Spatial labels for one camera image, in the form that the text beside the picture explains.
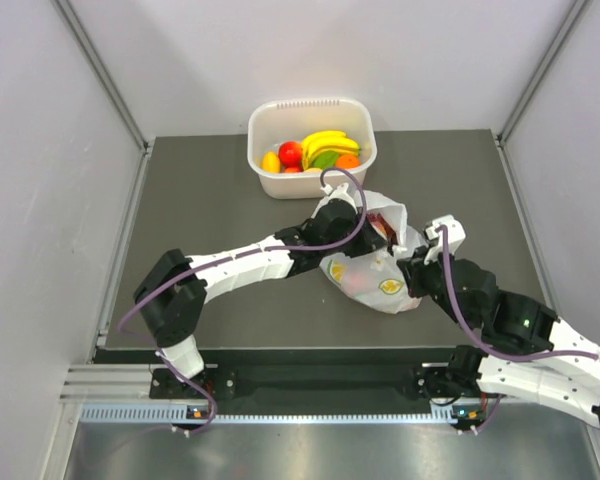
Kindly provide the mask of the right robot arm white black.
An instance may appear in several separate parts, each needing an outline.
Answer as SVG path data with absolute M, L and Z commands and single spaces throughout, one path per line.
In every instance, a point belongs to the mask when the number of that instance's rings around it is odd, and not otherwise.
M 476 389 L 571 415 L 600 430 L 600 346 L 543 303 L 501 289 L 493 273 L 424 247 L 398 267 L 411 294 L 429 297 L 470 340 L 449 362 L 456 394 Z

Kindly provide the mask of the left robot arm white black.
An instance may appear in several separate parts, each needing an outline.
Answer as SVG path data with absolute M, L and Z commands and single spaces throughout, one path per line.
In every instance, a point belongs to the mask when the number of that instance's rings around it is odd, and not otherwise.
M 197 257 L 179 249 L 166 252 L 137 288 L 134 310 L 141 314 L 159 356 L 174 369 L 174 387 L 185 396 L 196 396 L 207 382 L 194 338 L 205 304 L 251 284 L 315 270 L 336 253 L 356 258 L 385 246 L 385 238 L 360 207 L 331 199 L 301 224 L 246 247 Z

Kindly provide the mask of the white plastic fruit bag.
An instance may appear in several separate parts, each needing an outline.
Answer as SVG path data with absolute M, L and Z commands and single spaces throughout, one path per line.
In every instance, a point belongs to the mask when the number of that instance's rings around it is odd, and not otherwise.
M 408 224 L 405 205 L 369 190 L 365 198 L 367 215 L 382 214 L 396 231 L 397 244 L 357 258 L 336 253 L 324 258 L 320 269 L 343 294 L 371 309 L 387 314 L 413 310 L 421 300 L 409 295 L 393 253 L 412 255 L 425 244 L 424 237 Z

